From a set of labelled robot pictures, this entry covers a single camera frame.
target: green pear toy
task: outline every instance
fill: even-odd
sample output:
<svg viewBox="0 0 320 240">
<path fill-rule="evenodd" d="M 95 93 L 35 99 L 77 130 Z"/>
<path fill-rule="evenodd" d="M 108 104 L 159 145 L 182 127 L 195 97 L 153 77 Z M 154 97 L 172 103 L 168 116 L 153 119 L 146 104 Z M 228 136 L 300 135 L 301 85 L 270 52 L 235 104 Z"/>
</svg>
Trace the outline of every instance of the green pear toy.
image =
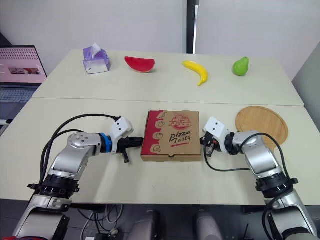
<svg viewBox="0 0 320 240">
<path fill-rule="evenodd" d="M 243 76 L 248 72 L 249 69 L 249 58 L 243 57 L 233 64 L 232 72 L 237 76 Z"/>
</svg>

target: black connector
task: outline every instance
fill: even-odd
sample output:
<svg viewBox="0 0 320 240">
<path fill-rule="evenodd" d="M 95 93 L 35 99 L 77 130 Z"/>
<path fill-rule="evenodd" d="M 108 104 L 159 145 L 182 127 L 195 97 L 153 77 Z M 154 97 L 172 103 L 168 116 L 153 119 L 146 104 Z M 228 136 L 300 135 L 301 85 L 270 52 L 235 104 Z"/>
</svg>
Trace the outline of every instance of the black connector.
<svg viewBox="0 0 320 240">
<path fill-rule="evenodd" d="M 204 143 L 209 143 L 212 139 L 214 138 L 214 136 L 210 133 L 210 132 L 206 132 L 204 135 Z"/>
<path fill-rule="evenodd" d="M 110 234 L 107 233 L 97 233 L 94 237 L 94 240 L 109 240 Z"/>
<path fill-rule="evenodd" d="M 118 141 L 116 153 L 122 154 L 124 162 L 129 163 L 130 159 L 128 157 L 126 149 L 141 147 L 143 142 L 144 142 L 143 137 L 134 136 L 134 137 L 121 138 Z"/>
<path fill-rule="evenodd" d="M 234 136 L 235 136 L 235 133 L 230 132 L 230 134 L 228 134 L 225 137 L 225 141 L 224 141 L 224 147 L 230 155 L 237 155 L 239 153 L 239 150 L 235 148 L 233 143 Z"/>
<path fill-rule="evenodd" d="M 118 121 L 120 118 L 121 118 L 121 116 L 114 116 L 114 117 L 113 117 L 113 120 L 116 122 L 116 121 Z"/>
</svg>

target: blue ring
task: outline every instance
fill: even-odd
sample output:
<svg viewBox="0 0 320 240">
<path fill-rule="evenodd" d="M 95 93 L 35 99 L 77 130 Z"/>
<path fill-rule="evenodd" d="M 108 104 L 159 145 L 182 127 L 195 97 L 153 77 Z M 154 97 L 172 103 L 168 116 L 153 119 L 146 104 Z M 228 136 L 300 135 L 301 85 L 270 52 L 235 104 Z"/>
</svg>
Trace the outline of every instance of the blue ring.
<svg viewBox="0 0 320 240">
<path fill-rule="evenodd" d="M 112 150 L 112 141 L 109 139 L 109 136 L 106 136 L 104 133 L 100 133 L 105 141 L 105 152 L 111 153 Z"/>
</svg>

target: cardboard box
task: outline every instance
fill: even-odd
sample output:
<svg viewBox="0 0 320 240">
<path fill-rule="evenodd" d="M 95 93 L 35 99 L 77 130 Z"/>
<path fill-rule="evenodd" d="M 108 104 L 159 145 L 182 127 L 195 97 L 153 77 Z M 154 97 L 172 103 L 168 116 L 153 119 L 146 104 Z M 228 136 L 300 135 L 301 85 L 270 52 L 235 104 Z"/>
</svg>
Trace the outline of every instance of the cardboard box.
<svg viewBox="0 0 320 240">
<path fill-rule="evenodd" d="M 149 111 L 141 158 L 146 162 L 199 162 L 199 112 Z"/>
</svg>

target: wooden cutting board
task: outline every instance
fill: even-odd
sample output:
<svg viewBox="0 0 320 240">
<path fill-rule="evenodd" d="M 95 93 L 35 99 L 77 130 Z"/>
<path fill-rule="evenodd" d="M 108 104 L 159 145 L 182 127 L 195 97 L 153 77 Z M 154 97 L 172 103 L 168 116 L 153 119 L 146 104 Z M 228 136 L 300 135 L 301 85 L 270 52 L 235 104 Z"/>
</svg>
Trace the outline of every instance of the wooden cutting board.
<svg viewBox="0 0 320 240">
<path fill-rule="evenodd" d="M 249 106 L 238 112 L 235 126 L 239 132 L 256 130 L 271 135 L 280 145 L 288 138 L 288 126 L 276 112 L 262 106 Z M 264 143 L 271 150 L 277 147 L 267 136 L 263 136 Z"/>
</svg>

